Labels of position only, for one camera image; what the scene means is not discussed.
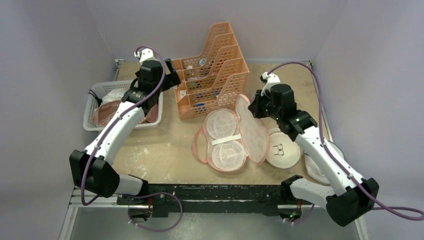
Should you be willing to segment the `satin pink lace bra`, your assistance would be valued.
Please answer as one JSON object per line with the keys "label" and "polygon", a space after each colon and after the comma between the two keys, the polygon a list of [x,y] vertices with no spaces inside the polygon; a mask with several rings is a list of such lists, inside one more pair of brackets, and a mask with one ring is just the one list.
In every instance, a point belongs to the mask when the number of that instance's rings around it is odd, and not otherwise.
{"label": "satin pink lace bra", "polygon": [[[93,112],[89,120],[91,122],[94,122],[95,125],[100,125],[102,127],[105,127],[109,123],[109,121],[112,119],[112,117],[115,115],[120,103],[121,103],[120,100],[115,100],[115,101],[102,104]],[[147,123],[155,122],[158,118],[158,114],[159,114],[159,105],[156,104],[150,109],[148,114],[144,117],[143,121],[141,121],[139,124],[147,124]]]}

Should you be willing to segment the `white round bag near edge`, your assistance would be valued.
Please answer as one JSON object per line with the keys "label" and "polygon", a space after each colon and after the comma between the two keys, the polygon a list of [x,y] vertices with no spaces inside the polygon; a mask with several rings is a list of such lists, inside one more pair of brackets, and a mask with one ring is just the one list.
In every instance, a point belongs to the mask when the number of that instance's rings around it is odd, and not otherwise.
{"label": "white round bag near edge", "polygon": [[[329,141],[327,144],[332,146],[342,159],[345,158],[343,151],[334,142]],[[313,161],[311,156],[305,150],[303,150],[303,155],[307,174],[323,185],[331,185],[327,176],[321,171],[319,166]]]}

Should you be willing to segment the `floral mesh laundry bag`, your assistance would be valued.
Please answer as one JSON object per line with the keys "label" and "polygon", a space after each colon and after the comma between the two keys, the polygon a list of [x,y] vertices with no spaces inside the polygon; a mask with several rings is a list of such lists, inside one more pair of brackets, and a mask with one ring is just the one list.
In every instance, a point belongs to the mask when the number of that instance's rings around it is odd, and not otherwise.
{"label": "floral mesh laundry bag", "polygon": [[235,172],[247,160],[263,163],[270,150],[270,134],[262,120],[248,109],[244,94],[236,97],[235,109],[220,108],[206,116],[192,141],[192,154],[219,172]]}

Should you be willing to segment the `orange file organizer rack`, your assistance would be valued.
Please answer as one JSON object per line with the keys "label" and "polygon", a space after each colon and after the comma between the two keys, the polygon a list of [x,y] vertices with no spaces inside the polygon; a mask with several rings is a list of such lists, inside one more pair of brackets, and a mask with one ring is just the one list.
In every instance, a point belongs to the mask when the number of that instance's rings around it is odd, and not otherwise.
{"label": "orange file organizer rack", "polygon": [[220,108],[234,108],[249,69],[229,22],[210,27],[202,52],[173,60],[181,84],[175,89],[179,119],[186,121]]}

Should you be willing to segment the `white round mesh laundry bag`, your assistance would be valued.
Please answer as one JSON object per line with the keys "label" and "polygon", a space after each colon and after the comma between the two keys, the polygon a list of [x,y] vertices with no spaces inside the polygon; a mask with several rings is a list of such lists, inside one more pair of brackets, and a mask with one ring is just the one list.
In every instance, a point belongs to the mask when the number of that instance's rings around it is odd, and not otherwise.
{"label": "white round mesh laundry bag", "polygon": [[279,169],[289,169],[301,158],[300,147],[278,128],[268,130],[270,146],[266,161]]}

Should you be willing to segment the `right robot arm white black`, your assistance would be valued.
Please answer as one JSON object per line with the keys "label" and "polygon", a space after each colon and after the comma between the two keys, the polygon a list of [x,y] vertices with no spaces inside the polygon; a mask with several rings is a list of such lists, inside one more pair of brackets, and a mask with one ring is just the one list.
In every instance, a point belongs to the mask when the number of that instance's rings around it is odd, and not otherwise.
{"label": "right robot arm white black", "polygon": [[326,209],[330,218],[345,227],[374,207],[379,184],[355,171],[323,136],[314,118],[299,110],[294,91],[288,84],[278,83],[257,90],[248,110],[255,118],[271,118],[278,128],[303,149],[324,173],[329,186],[294,175],[281,183],[280,196],[288,204],[296,200]]}

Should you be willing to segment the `white plastic basket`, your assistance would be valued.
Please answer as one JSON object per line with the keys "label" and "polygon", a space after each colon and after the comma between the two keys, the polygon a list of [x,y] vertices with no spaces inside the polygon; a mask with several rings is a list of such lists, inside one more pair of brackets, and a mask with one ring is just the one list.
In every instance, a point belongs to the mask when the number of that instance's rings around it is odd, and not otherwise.
{"label": "white plastic basket", "polygon": [[[121,81],[109,81],[109,82],[100,82],[96,83],[89,89],[88,98],[85,105],[84,116],[83,116],[83,128],[89,132],[101,132],[104,127],[94,124],[90,121],[89,118],[94,113],[94,111],[102,105],[102,97],[109,93],[113,89],[125,88],[129,89],[132,81],[131,80],[121,80]],[[158,116],[157,120],[152,123],[144,123],[136,125],[135,129],[153,129],[157,128],[159,123],[162,120],[163,113],[163,94],[160,95],[158,100]]]}

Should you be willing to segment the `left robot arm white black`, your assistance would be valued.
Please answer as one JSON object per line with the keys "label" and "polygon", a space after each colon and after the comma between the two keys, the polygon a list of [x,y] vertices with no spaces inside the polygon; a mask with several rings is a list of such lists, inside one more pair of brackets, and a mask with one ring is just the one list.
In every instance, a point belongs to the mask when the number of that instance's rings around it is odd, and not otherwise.
{"label": "left robot arm white black", "polygon": [[148,182],[118,174],[112,165],[131,131],[159,105],[161,92],[181,83],[172,61],[166,58],[164,63],[166,68],[159,60],[144,61],[103,131],[83,151],[71,153],[69,162],[75,186],[104,198],[129,195],[138,205],[148,201]]}

